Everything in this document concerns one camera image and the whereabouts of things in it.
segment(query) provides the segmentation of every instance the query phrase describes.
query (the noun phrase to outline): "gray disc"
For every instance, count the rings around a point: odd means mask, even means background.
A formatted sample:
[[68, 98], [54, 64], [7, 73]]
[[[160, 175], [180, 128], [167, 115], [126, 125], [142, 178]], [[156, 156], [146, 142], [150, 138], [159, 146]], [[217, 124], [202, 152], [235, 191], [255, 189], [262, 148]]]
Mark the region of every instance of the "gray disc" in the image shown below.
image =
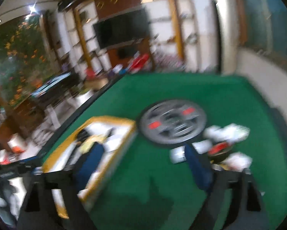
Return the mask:
[[142, 134], [157, 144], [179, 144], [198, 136], [205, 128], [206, 115], [188, 100], [166, 100], [153, 105], [139, 120]]

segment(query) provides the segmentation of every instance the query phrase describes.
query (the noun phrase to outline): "ceiling light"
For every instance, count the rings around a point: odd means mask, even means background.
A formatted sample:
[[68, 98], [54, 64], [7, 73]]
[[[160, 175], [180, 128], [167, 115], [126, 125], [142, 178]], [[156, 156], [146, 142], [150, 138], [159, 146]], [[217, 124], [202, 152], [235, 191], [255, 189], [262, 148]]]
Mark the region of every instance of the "ceiling light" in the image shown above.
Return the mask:
[[30, 12], [31, 12], [31, 13], [36, 12], [35, 4], [34, 4], [33, 6], [29, 6], [29, 9], [30, 9]]

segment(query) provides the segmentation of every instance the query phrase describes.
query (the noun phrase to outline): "floral mural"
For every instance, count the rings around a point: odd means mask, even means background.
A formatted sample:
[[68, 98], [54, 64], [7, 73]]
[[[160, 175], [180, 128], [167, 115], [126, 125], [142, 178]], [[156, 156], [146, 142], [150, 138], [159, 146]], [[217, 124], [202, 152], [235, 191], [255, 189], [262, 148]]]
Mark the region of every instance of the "floral mural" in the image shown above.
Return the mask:
[[38, 15], [0, 25], [0, 86], [11, 106], [23, 101], [53, 74]]

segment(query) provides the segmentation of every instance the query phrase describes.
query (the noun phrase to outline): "green table surface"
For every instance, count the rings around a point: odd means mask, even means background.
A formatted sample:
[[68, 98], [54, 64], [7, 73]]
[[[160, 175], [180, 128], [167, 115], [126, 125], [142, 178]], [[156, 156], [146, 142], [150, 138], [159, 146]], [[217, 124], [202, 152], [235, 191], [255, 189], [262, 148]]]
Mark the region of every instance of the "green table surface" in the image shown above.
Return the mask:
[[[208, 125], [231, 123], [250, 128], [249, 137], [235, 145], [253, 158], [251, 172], [275, 229], [287, 215], [287, 164], [278, 132], [266, 105], [242, 77], [154, 73], [126, 75], [98, 98], [63, 133], [49, 154], [76, 128], [93, 116], [135, 120], [152, 103], [187, 99], [199, 104]], [[230, 204], [227, 191], [215, 229], [220, 229]], [[99, 230], [186, 230], [206, 198], [193, 180], [186, 162], [172, 164], [169, 150], [138, 135], [108, 182], [91, 218]]]

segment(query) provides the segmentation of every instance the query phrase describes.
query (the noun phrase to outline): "black tv screen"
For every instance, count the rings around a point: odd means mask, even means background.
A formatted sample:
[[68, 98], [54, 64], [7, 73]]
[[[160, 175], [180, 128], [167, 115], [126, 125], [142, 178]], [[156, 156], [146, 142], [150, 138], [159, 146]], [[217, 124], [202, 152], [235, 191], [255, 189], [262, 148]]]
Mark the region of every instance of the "black tv screen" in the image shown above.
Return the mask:
[[93, 25], [100, 49], [149, 36], [144, 8], [104, 19]]

